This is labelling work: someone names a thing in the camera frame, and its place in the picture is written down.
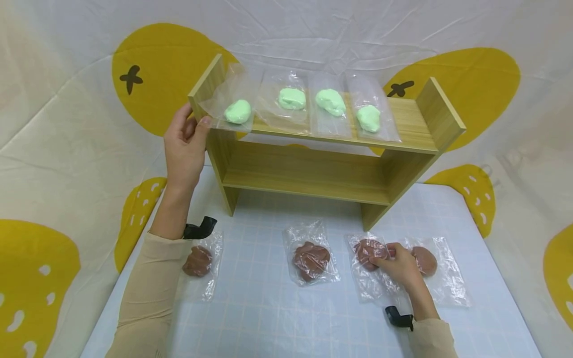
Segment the play dough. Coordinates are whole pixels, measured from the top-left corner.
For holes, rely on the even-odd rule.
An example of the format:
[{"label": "play dough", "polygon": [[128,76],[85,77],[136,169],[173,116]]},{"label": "play dough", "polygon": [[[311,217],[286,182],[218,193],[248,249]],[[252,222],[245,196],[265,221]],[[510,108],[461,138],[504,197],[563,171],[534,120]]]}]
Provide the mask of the play dough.
[{"label": "play dough", "polygon": [[284,109],[304,109],[307,97],[303,91],[296,88],[283,88],[278,93],[278,104]]},{"label": "play dough", "polygon": [[183,272],[189,276],[203,277],[211,270],[211,261],[213,256],[209,250],[203,246],[193,246],[191,254],[183,265]]},{"label": "play dough", "polygon": [[330,253],[328,250],[310,241],[306,241],[304,245],[298,247],[292,259],[293,264],[300,271],[300,276],[306,282],[319,278],[329,261]]},{"label": "play dough", "polygon": [[380,130],[380,111],[373,105],[360,108],[356,117],[363,130],[371,133],[376,133]]},{"label": "play dough", "polygon": [[374,271],[378,267],[372,264],[368,259],[371,257],[387,258],[388,250],[386,247],[377,240],[362,239],[359,243],[354,245],[354,252],[358,258],[358,262],[367,271]]},{"label": "play dough", "polygon": [[418,262],[418,267],[423,276],[432,276],[438,268],[438,261],[435,256],[425,247],[414,246],[412,255]]},{"label": "play dough", "polygon": [[225,119],[231,123],[242,124],[249,120],[251,107],[249,102],[238,100],[225,110]]},{"label": "play dough", "polygon": [[346,113],[346,105],[342,96],[331,88],[320,90],[316,94],[316,104],[335,117]]}]

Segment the printed backdrop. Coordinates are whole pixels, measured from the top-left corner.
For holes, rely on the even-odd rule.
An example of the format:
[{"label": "printed backdrop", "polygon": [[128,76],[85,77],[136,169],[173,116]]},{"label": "printed backdrop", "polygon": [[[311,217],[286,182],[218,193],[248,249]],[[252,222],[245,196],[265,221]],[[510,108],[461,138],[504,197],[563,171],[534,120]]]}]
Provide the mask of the printed backdrop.
[{"label": "printed backdrop", "polygon": [[436,77],[468,130],[422,181],[464,196],[542,354],[570,355],[572,10],[568,0],[3,0],[3,352],[79,356],[166,184],[161,136],[223,53],[363,70],[404,98]]}]

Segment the left hand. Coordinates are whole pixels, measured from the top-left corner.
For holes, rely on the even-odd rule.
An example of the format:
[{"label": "left hand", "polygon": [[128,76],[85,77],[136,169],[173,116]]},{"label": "left hand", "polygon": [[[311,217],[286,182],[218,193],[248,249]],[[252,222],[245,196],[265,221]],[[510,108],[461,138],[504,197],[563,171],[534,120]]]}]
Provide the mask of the left hand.
[{"label": "left hand", "polygon": [[199,182],[205,164],[205,145],[211,128],[211,118],[203,117],[199,123],[187,119],[193,112],[186,103],[173,116],[165,132],[165,158],[167,162],[167,188],[180,194],[192,194]]}]

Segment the black clip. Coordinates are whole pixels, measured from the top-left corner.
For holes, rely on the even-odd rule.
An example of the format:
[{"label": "black clip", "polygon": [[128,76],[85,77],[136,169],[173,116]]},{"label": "black clip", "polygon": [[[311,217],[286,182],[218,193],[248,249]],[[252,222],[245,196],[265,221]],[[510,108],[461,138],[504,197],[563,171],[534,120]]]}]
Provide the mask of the black clip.
[{"label": "black clip", "polygon": [[217,220],[210,217],[203,217],[201,226],[185,224],[183,231],[183,240],[202,240],[213,232]]},{"label": "black clip", "polygon": [[386,316],[388,316],[388,320],[390,324],[395,327],[400,328],[410,328],[410,331],[414,331],[414,316],[411,314],[405,314],[403,316],[400,315],[396,306],[388,306],[385,309]]}]

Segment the grid pattern mat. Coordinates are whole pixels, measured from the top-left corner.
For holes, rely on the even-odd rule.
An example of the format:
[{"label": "grid pattern mat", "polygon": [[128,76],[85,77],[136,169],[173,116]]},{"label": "grid pattern mat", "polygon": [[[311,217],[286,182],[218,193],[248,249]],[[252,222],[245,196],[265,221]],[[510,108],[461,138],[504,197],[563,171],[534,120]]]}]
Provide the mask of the grid pattern mat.
[{"label": "grid pattern mat", "polygon": [[[213,200],[217,190],[207,190],[210,205],[202,213],[219,219],[225,233],[215,297],[208,304],[177,303],[171,357],[411,356],[407,332],[390,326],[382,308],[358,302],[344,242],[344,234],[362,231],[358,204],[245,190],[231,218],[220,200]],[[281,232],[307,218],[324,220],[340,282],[301,288],[289,277]],[[469,309],[438,307],[460,357],[540,357],[461,195],[449,187],[416,184],[372,232],[387,242],[447,238],[473,303]],[[82,357],[103,357],[109,348],[129,270]]]}]

